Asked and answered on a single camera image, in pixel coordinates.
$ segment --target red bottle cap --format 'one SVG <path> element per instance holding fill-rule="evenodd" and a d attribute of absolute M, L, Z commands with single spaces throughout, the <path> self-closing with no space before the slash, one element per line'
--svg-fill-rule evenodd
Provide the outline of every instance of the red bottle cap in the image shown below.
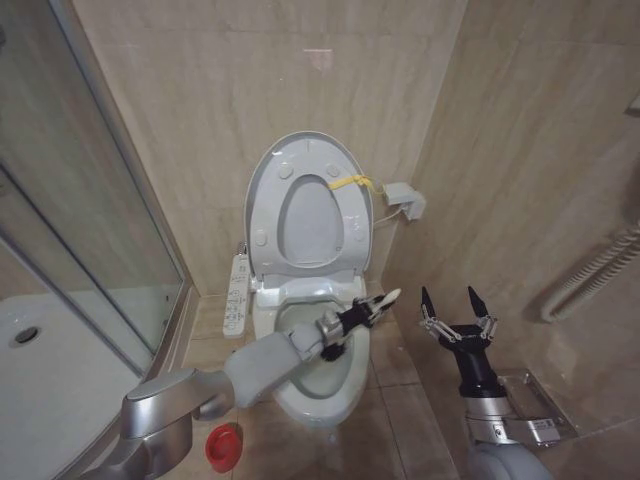
<path fill-rule="evenodd" d="M 225 473 L 236 466 L 242 454 L 242 440 L 234 426 L 225 423 L 215 428 L 204 445 L 207 460 L 218 473 Z"/>

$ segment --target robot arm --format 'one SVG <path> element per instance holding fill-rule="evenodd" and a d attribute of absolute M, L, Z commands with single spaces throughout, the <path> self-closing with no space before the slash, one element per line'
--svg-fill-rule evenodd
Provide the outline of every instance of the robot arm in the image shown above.
<path fill-rule="evenodd" d="M 174 468 L 192 446 L 191 418 L 211 420 L 234 406 L 250 407 L 319 355 L 331 361 L 358 325 L 379 320 L 400 294 L 355 299 L 352 308 L 328 312 L 315 324 L 274 332 L 236 350 L 223 370 L 178 370 L 145 382 L 122 401 L 120 439 L 101 466 L 83 480 L 150 480 Z"/>

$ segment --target wall outlet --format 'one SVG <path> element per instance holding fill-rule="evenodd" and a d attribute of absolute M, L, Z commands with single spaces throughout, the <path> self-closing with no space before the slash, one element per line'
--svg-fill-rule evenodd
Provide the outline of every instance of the wall outlet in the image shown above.
<path fill-rule="evenodd" d="M 389 183 L 384 186 L 384 195 L 388 205 L 401 205 L 408 220 L 422 217 L 427 201 L 424 196 L 405 182 Z"/>

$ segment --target toilet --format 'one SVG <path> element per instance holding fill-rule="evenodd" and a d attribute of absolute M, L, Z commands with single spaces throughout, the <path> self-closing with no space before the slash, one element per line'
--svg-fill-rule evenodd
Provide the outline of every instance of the toilet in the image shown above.
<path fill-rule="evenodd" d="M 319 132 L 287 135 L 256 167 L 245 200 L 256 338 L 366 295 L 371 195 L 356 183 L 330 188 L 354 175 L 362 171 L 351 153 Z M 356 328 L 346 346 L 335 362 L 317 358 L 274 392 L 292 418 L 330 427 L 349 416 L 367 379 L 369 330 Z"/>

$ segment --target shower enclosure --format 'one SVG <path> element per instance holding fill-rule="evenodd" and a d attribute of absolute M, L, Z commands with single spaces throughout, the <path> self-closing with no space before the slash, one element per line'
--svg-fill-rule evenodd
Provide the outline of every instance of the shower enclosure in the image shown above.
<path fill-rule="evenodd" d="M 5 480 L 59 476 L 101 436 L 161 360 L 190 287 L 130 139 L 61 26 L 64 4 L 52 5 L 0 0 Z"/>

